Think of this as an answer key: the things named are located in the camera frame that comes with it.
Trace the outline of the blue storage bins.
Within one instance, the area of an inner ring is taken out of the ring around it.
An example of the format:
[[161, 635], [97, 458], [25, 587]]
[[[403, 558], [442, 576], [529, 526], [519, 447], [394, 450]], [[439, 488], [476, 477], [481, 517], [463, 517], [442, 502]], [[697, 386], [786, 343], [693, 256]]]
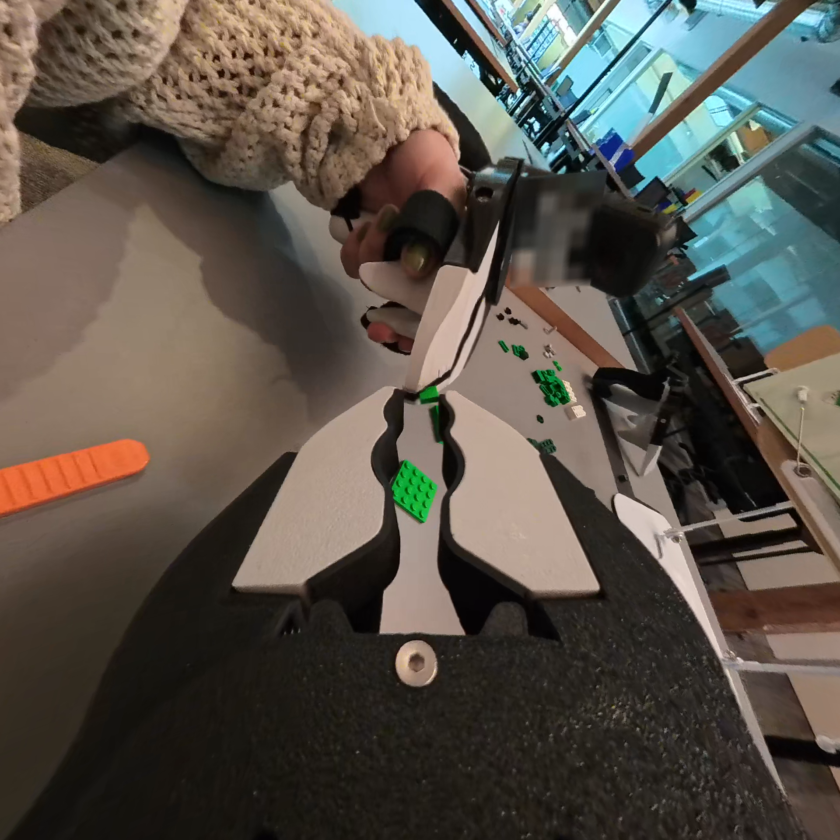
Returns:
[[634, 150], [614, 129], [609, 129], [595, 142], [595, 147], [603, 158], [617, 171], [621, 171], [634, 162]]

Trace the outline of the neighbouring wooden-edged desk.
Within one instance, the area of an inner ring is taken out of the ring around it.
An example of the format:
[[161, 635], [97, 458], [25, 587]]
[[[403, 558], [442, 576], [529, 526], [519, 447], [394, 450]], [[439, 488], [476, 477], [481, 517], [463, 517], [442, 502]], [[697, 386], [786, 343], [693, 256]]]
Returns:
[[[712, 378], [759, 450], [792, 504], [805, 531], [804, 542], [838, 569], [838, 511], [830, 511], [829, 490], [815, 476], [795, 473], [795, 447], [772, 420], [759, 418], [730, 375], [719, 353], [683, 308], [675, 316]], [[770, 353], [781, 371], [818, 361], [838, 351], [838, 331], [829, 326], [806, 330]], [[838, 583], [804, 584], [761, 591], [714, 593], [712, 604], [722, 628], [732, 634], [815, 634], [839, 629]]]

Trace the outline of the green and grey tiled lego plate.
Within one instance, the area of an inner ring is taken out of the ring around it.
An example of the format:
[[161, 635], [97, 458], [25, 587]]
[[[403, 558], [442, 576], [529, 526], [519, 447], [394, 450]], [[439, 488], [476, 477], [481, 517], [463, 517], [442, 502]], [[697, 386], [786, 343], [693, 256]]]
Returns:
[[425, 406], [428, 410], [435, 442], [442, 444], [443, 438], [440, 431], [439, 393], [437, 387], [434, 385], [425, 387], [418, 394], [418, 401], [421, 406]]

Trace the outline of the thick wooden post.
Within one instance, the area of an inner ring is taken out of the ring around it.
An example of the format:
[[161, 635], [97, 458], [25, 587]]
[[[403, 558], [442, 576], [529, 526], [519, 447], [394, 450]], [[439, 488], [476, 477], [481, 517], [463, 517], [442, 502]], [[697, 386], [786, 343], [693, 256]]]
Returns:
[[758, 55], [775, 37], [814, 3], [780, 1], [754, 23], [631, 143], [635, 159], [641, 160], [679, 123], [697, 110], [710, 95]]

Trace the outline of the pile of loose lego pieces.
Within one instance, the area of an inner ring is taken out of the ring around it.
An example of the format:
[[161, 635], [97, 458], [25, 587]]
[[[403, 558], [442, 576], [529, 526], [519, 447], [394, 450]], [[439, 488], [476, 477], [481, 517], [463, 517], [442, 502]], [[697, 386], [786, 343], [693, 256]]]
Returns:
[[561, 369], [551, 367], [531, 372], [531, 377], [541, 391], [544, 402], [550, 407], [578, 403], [572, 385], [560, 377]]

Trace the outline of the person's left forearm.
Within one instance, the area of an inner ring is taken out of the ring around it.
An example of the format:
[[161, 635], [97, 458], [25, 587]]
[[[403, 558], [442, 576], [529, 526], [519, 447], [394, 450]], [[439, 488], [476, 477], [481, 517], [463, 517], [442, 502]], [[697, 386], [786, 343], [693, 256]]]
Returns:
[[330, 2], [2, 2], [2, 223], [20, 213], [25, 105], [110, 102], [209, 181], [292, 183], [331, 211], [418, 132], [459, 135], [421, 52]]

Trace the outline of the person's left hand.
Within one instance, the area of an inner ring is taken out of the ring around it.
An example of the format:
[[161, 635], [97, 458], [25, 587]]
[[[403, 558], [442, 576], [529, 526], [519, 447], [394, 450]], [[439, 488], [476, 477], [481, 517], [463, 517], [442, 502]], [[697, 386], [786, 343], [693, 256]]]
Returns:
[[[349, 207], [371, 214], [366, 223], [356, 220], [341, 245], [340, 261], [350, 278], [361, 278], [362, 265], [384, 261], [385, 243], [397, 215], [415, 193], [425, 192], [442, 196], [457, 213], [463, 213], [466, 179], [458, 154], [443, 134], [432, 129], [414, 131], [392, 147], [333, 209]], [[402, 248], [400, 264], [406, 277], [420, 281], [435, 273], [440, 257], [431, 245], [415, 239]], [[369, 320], [365, 324], [372, 342], [399, 354], [408, 354], [413, 348], [414, 340], [388, 323]]]

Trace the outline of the lego instruction booklet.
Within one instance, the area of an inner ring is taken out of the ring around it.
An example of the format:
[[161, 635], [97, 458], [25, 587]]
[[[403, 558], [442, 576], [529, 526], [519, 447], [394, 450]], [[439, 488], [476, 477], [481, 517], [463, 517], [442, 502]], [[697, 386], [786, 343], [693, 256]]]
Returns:
[[839, 496], [839, 355], [745, 385], [801, 460]]

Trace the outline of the black and white device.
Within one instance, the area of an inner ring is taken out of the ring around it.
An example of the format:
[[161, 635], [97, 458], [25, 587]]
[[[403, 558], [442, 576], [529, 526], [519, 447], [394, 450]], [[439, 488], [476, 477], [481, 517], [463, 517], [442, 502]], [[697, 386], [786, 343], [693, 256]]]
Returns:
[[639, 477], [657, 465], [679, 406], [676, 379], [625, 368], [600, 368], [591, 393], [606, 409], [621, 455]]

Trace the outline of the orange brick separator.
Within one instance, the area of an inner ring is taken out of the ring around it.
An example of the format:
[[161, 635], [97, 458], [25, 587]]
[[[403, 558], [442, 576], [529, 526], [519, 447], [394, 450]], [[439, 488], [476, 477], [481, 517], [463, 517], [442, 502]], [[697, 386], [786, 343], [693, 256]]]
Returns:
[[1, 469], [1, 516], [6, 517], [138, 475], [151, 461], [134, 439], [41, 458]]

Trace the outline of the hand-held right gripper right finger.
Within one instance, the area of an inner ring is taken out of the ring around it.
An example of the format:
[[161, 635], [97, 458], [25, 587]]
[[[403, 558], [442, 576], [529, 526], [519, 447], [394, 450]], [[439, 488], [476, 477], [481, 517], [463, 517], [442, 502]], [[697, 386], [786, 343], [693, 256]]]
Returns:
[[601, 587], [540, 452], [463, 395], [441, 403], [443, 534], [458, 556], [518, 595], [592, 597]]

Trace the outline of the white book stand base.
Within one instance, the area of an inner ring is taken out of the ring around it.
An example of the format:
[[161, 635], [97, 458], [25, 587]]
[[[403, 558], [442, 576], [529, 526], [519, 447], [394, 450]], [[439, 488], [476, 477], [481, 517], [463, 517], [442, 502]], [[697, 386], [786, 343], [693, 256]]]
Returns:
[[712, 604], [712, 596], [706, 594], [701, 585], [700, 573], [684, 557], [680, 545], [688, 532], [721, 525], [712, 519], [689, 526], [673, 527], [668, 520], [654, 509], [645, 506], [624, 494], [617, 493], [612, 506], [620, 522], [647, 548], [689, 605], [698, 623], [710, 641], [719, 662], [730, 673], [768, 673], [790, 675], [838, 676], [838, 660], [795, 659], [758, 660], [745, 659], [733, 653], [723, 643], [722, 620]]

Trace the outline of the thin wooden post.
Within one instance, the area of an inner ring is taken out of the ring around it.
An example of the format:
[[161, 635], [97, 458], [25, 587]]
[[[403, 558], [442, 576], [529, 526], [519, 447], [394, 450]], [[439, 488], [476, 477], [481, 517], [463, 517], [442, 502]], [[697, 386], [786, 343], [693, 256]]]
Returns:
[[604, 24], [614, 8], [620, 4], [620, 1], [604, 1], [594, 11], [583, 26], [581, 32], [577, 35], [572, 45], [565, 51], [561, 58], [559, 58], [550, 69], [550, 73], [546, 76], [545, 84], [551, 87], [558, 79], [562, 77], [566, 68], [577, 57], [577, 55], [587, 46], [592, 38], [595, 36], [597, 30]]

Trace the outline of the bright green square lego plate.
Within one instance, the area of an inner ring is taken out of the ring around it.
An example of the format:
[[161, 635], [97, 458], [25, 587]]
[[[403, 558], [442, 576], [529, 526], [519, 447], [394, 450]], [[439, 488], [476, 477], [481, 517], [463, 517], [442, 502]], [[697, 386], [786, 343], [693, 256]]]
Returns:
[[425, 523], [434, 504], [438, 484], [408, 459], [400, 462], [392, 480], [395, 506], [417, 522]]

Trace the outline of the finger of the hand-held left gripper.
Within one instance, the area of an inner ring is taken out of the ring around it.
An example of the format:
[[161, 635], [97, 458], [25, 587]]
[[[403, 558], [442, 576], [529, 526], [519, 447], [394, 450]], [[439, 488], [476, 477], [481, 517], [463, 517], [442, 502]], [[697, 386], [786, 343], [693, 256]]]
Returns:
[[436, 327], [423, 356], [422, 389], [443, 391], [464, 372], [475, 354], [495, 304], [488, 296], [456, 303]]
[[453, 260], [438, 269], [409, 356], [405, 390], [443, 391], [465, 369], [490, 308], [486, 289], [498, 233], [496, 226], [477, 269]]

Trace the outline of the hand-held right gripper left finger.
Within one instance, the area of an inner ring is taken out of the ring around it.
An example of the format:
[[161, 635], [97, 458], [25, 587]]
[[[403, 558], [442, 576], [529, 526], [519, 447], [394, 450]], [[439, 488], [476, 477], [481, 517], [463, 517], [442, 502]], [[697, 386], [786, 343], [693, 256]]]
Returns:
[[383, 387], [312, 435], [232, 583], [237, 592], [373, 596], [396, 575], [391, 479], [404, 394]]

